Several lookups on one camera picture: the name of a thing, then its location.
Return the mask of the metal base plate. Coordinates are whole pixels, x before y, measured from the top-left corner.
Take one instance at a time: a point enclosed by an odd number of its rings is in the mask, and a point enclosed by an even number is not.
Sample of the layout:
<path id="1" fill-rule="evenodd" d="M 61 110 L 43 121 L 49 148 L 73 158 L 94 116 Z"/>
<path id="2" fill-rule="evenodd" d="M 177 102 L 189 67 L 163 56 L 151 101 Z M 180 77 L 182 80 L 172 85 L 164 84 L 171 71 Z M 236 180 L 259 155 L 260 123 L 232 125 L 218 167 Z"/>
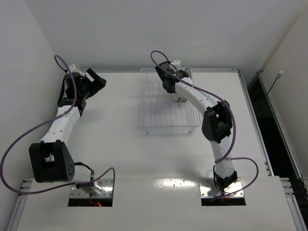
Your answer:
<path id="1" fill-rule="evenodd" d="M 202 199 L 211 199 L 220 196 L 222 192 L 216 188 L 212 178 L 199 179 L 200 195 Z M 230 194 L 228 197 L 231 199 L 244 198 L 243 185 L 240 178 L 230 186 L 224 189 L 225 194 Z"/>
<path id="2" fill-rule="evenodd" d="M 100 179 L 86 185 L 73 185 L 70 191 L 70 199 L 86 199 L 92 195 L 94 199 L 111 199 L 113 197 L 114 180 Z"/>

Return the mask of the orange sunburst ceramic plate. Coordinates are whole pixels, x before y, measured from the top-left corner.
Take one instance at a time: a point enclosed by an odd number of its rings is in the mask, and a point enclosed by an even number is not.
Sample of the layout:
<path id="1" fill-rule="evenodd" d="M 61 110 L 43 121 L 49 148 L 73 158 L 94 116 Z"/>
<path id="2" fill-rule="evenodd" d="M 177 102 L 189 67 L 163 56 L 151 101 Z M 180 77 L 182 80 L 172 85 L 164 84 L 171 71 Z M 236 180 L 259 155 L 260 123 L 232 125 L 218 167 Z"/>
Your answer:
<path id="1" fill-rule="evenodd" d="M 190 79 L 192 79 L 192 78 L 193 78 L 191 68 L 187 67 L 187 68 L 185 68 L 185 70 L 184 70 L 184 71 L 185 71 L 185 73 L 187 74 L 187 77 L 188 77 L 188 78 L 190 78 Z"/>

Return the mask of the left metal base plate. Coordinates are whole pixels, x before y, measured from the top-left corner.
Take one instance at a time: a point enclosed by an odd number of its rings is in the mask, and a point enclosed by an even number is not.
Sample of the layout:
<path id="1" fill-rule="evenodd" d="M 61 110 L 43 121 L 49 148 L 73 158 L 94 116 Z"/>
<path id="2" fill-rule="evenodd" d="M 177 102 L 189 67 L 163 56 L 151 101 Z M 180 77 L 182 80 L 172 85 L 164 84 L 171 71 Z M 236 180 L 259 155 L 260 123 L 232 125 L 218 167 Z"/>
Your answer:
<path id="1" fill-rule="evenodd" d="M 94 199 L 111 199 L 113 197 L 114 180 L 100 179 L 86 185 L 73 185 L 70 191 L 70 199 L 86 199 L 92 195 Z"/>

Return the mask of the white front cover board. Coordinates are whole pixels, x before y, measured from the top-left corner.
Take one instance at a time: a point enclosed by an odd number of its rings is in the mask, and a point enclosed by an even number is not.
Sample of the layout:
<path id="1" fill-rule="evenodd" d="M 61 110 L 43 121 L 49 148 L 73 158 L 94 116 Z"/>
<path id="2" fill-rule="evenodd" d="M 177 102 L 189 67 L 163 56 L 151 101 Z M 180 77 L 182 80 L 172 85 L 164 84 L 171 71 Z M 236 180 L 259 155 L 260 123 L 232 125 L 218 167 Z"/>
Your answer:
<path id="1" fill-rule="evenodd" d="M 199 186 L 170 180 L 115 181 L 111 207 L 70 207 L 68 188 L 29 196 L 20 231 L 294 231 L 278 177 L 245 190 L 244 206 L 203 206 Z"/>

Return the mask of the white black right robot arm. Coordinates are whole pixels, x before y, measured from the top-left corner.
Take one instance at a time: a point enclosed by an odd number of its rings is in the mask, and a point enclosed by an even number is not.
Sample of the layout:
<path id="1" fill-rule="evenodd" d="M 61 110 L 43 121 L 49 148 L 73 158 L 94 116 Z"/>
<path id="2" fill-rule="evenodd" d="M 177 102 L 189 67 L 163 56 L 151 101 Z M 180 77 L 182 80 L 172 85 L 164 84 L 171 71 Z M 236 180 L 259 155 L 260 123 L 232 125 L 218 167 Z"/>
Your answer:
<path id="1" fill-rule="evenodd" d="M 215 159 L 214 181 L 216 187 L 223 192 L 237 181 L 237 172 L 232 164 L 230 153 L 234 145 L 231 139 L 233 115 L 228 102 L 217 96 L 198 89 L 190 74 L 183 70 L 171 68 L 171 62 L 165 61 L 155 67 L 168 93 L 176 93 L 189 101 L 203 116 L 202 133 L 210 141 Z"/>

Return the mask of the grey flower pattern plate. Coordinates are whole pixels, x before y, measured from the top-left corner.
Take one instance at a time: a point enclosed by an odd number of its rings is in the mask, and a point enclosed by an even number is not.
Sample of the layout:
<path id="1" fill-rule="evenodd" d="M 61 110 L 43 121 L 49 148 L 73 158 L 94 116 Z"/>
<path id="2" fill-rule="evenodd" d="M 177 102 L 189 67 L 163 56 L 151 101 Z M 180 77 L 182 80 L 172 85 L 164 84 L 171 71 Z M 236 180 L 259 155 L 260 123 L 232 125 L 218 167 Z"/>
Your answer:
<path id="1" fill-rule="evenodd" d="M 172 100 L 174 102 L 176 102 L 176 103 L 185 103 L 185 102 L 187 102 L 187 99 L 185 99 L 184 97 L 180 96 L 177 93 L 172 93 L 171 96 L 172 96 Z"/>

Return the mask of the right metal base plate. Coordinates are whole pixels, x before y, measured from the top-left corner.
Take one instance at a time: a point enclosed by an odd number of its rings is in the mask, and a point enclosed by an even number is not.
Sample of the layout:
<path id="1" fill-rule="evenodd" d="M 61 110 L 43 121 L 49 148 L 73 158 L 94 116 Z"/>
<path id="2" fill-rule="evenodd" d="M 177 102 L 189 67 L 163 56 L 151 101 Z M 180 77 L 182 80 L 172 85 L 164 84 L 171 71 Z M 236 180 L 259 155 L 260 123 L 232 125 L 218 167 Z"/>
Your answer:
<path id="1" fill-rule="evenodd" d="M 200 195 L 202 199 L 211 199 L 220 196 L 222 192 L 216 188 L 212 178 L 199 179 Z M 230 186 L 224 189 L 225 194 L 230 194 L 228 197 L 231 199 L 244 198 L 243 185 L 240 178 Z"/>

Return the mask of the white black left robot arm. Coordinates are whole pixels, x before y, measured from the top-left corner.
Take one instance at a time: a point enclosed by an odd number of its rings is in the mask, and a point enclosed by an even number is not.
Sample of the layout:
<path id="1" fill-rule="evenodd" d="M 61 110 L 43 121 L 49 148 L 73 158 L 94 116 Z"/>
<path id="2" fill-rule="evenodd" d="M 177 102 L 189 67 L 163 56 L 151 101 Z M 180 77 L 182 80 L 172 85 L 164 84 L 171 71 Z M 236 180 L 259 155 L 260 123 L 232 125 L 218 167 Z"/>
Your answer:
<path id="1" fill-rule="evenodd" d="M 57 101 L 57 119 L 53 121 L 46 135 L 29 147 L 34 178 L 38 183 L 72 182 L 77 188 L 92 191 L 94 170 L 81 162 L 74 162 L 67 143 L 76 122 L 86 107 L 86 100 L 106 85 L 106 80 L 91 68 L 82 74 L 70 67 L 72 74 L 63 78 Z"/>

